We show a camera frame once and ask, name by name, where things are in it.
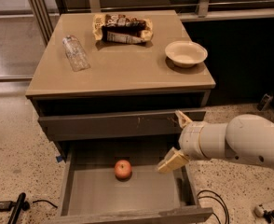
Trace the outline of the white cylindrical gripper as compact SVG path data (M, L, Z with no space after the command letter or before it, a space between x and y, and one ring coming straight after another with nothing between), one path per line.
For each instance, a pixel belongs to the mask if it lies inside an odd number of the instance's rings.
M200 147L200 134L206 122L193 121L180 110L175 111L180 127L183 129L179 137L181 150L172 147L164 159L158 163L159 173L166 174L189 163L189 160L206 160Z

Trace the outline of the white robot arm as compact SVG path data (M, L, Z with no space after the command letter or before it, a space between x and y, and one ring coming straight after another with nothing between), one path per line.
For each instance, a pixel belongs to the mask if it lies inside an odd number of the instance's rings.
M177 170L190 161L218 159L274 170L274 123L245 114L228 123L194 121L177 110L182 132L179 147L171 148L158 164L160 173Z

